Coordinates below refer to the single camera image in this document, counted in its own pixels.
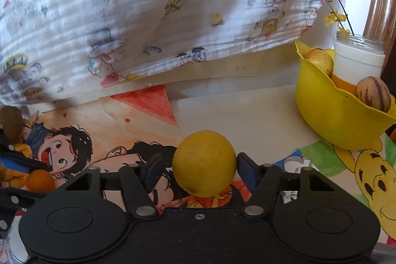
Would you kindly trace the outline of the round yellow lemon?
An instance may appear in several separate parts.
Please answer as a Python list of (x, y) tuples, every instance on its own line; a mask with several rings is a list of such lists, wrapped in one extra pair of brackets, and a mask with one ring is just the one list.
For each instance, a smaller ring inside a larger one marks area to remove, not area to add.
[(208, 198), (223, 192), (232, 183), (236, 175), (236, 152), (222, 134), (198, 131), (178, 145), (172, 168), (183, 190)]

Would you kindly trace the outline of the green-yellow mango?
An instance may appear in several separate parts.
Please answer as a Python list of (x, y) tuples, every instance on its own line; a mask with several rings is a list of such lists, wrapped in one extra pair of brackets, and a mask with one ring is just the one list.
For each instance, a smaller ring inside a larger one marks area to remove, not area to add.
[(10, 157), (1, 158), (1, 187), (23, 188), (29, 176), (29, 167)]

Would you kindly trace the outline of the brown kiwi fruit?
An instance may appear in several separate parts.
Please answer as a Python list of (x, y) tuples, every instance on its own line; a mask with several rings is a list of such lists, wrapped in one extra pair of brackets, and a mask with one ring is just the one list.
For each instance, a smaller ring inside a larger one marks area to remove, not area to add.
[(0, 121), (6, 137), (12, 143), (16, 143), (24, 128), (24, 120), (20, 109), (17, 107), (1, 106)]

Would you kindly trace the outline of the small orange tangerine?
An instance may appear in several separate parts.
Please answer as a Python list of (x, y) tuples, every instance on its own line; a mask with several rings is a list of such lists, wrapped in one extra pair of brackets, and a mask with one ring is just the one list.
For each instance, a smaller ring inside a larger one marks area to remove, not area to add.
[(32, 171), (25, 182), (26, 188), (35, 193), (49, 194), (56, 189), (52, 175), (43, 169)]

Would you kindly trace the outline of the anime cartoon poster mat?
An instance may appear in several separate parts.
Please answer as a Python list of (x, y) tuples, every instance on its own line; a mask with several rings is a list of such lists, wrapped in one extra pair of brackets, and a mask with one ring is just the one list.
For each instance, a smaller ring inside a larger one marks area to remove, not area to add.
[(113, 172), (127, 164), (145, 164), (162, 153), (165, 170), (150, 193), (158, 209), (235, 206), (249, 199), (250, 192), (238, 178), (209, 198), (180, 189), (171, 159), (181, 139), (167, 93), (163, 86), (155, 86), (78, 107), (34, 113), (24, 119), (22, 134), (14, 145), (25, 157), (48, 164), (56, 186), (90, 166)]

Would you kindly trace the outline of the yellow plastic bowl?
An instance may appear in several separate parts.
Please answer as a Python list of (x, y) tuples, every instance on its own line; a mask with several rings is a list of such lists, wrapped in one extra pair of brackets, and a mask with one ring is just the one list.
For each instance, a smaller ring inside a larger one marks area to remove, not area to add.
[(301, 51), (311, 47), (297, 40), (295, 48), (300, 63), (295, 89), (297, 108), (319, 136), (342, 149), (362, 150), (395, 125), (395, 105), (388, 113), (365, 105), (305, 59)]

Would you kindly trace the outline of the yellow apple in bowl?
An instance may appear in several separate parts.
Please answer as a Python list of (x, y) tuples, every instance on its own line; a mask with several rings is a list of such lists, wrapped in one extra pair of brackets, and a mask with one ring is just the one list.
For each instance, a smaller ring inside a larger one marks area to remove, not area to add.
[(306, 54), (305, 59), (317, 66), (327, 76), (332, 76), (334, 61), (327, 51), (317, 48), (311, 49)]

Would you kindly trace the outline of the striped pepino in bowl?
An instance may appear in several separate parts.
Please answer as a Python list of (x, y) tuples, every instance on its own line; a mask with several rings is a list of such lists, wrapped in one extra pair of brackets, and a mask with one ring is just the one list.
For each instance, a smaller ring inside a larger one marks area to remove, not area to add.
[(391, 108), (391, 93), (387, 85), (378, 77), (368, 76), (357, 85), (354, 93), (365, 105), (387, 113)]

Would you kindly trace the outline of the white cartoon print cloth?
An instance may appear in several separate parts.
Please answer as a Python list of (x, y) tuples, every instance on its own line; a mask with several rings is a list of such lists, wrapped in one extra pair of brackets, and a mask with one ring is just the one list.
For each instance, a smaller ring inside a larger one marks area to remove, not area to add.
[(301, 37), (322, 0), (1, 0), (1, 102), (105, 90)]

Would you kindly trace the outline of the white plastic jar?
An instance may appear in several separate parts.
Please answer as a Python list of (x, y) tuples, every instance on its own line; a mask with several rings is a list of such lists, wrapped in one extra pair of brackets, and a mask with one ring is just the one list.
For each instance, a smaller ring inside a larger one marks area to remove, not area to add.
[(334, 51), (332, 80), (338, 88), (354, 94), (363, 78), (381, 76), (385, 62), (382, 42), (338, 31)]

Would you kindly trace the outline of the yellow flower twig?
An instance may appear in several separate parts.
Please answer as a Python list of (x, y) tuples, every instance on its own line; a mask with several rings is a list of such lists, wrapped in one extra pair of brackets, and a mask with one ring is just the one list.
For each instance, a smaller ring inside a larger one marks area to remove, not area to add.
[(338, 31), (346, 35), (354, 35), (352, 24), (348, 17), (346, 8), (341, 0), (323, 0), (327, 5), (328, 12), (323, 18), (325, 26), (336, 26)]

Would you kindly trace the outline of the brown wooden frame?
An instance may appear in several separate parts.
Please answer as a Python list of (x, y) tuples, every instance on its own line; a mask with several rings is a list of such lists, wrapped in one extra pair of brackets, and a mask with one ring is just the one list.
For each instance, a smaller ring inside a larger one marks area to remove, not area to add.
[(381, 41), (389, 55), (395, 41), (395, 0), (371, 0), (363, 35)]

